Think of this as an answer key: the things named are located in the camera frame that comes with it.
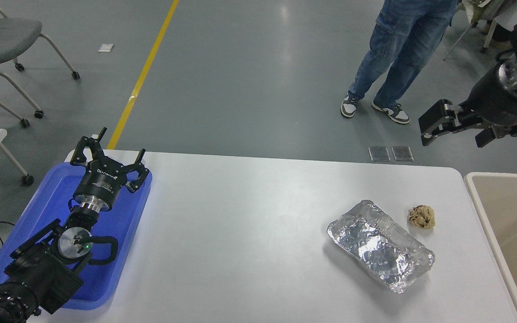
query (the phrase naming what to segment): gray floor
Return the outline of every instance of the gray floor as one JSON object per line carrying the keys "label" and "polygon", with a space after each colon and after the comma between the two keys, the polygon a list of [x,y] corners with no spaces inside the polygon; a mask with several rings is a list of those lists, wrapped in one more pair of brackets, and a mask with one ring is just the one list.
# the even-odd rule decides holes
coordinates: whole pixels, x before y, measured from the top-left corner
{"label": "gray floor", "polygon": [[[0,111],[4,143],[35,176],[33,186],[21,186],[0,153],[0,219],[17,220],[45,173],[81,135],[108,127],[106,147],[171,2],[0,0],[10,16],[41,20],[81,75],[71,79],[42,39],[20,57],[24,72],[12,63],[0,67],[45,110],[43,119],[33,118],[0,78],[0,100],[31,122],[21,129]],[[468,31],[442,61],[467,27],[464,12],[400,100],[409,125],[370,107],[383,79],[355,118],[341,117],[339,104],[368,50],[381,3],[179,1],[117,149],[369,163],[369,146],[406,145],[415,162],[404,164],[453,167],[464,175],[517,173],[515,138],[479,149],[476,131],[466,131],[421,145],[418,117],[440,98],[465,100],[494,64],[497,49],[478,52],[480,30]],[[102,43],[114,43],[113,52],[97,53]]]}

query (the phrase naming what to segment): person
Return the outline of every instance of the person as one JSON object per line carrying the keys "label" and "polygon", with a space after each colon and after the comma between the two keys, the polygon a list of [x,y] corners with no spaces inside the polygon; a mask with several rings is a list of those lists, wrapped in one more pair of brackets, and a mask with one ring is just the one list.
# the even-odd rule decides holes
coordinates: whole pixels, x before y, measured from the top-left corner
{"label": "person", "polygon": [[396,101],[432,56],[456,8],[457,0],[385,0],[370,50],[342,101],[341,114],[353,117],[372,83],[392,64],[371,105],[396,123],[408,123],[408,115]]}

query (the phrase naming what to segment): black robotic arm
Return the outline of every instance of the black robotic arm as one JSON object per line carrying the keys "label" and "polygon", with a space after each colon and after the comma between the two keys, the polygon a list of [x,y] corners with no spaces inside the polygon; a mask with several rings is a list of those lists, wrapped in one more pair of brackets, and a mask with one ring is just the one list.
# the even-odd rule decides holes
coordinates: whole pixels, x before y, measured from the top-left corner
{"label": "black robotic arm", "polygon": [[[517,24],[511,43],[513,49],[496,57],[494,68],[474,85],[465,102],[453,106],[449,100],[439,100],[418,119],[422,145],[471,128],[482,129],[476,135],[478,147],[505,135],[517,137]],[[507,53],[513,55],[503,59]]]}

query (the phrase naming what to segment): jeans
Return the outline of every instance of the jeans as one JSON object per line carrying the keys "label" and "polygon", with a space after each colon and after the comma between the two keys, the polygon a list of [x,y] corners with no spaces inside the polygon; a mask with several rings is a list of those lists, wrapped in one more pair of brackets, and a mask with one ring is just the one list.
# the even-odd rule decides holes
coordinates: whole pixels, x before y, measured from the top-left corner
{"label": "jeans", "polygon": [[385,0],[376,18],[370,51],[349,88],[351,96],[364,98],[394,62],[374,102],[380,108],[395,106],[437,48],[456,5],[457,0]]}

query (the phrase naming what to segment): gray chair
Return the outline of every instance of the gray chair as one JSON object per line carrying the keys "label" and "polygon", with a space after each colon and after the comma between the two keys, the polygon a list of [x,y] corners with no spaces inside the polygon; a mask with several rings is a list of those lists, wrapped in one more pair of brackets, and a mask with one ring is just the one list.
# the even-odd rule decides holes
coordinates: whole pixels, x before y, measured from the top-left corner
{"label": "gray chair", "polygon": [[[71,76],[74,79],[79,79],[79,74],[73,68],[73,66],[67,61],[63,53],[59,51],[53,41],[47,36],[41,33],[41,22],[37,20],[24,19],[24,18],[9,18],[0,9],[0,14],[4,18],[0,18],[0,64],[7,61],[13,61],[18,71],[23,71],[25,68],[17,57],[23,54],[27,49],[31,47],[37,40],[42,37],[46,39],[53,49],[59,54],[61,59],[65,62],[67,67],[71,70]],[[0,76],[3,76],[6,80],[13,85],[14,88],[21,93],[21,95],[35,108],[35,118],[43,118],[43,110],[35,103],[33,99],[16,84],[10,76],[0,71]]]}

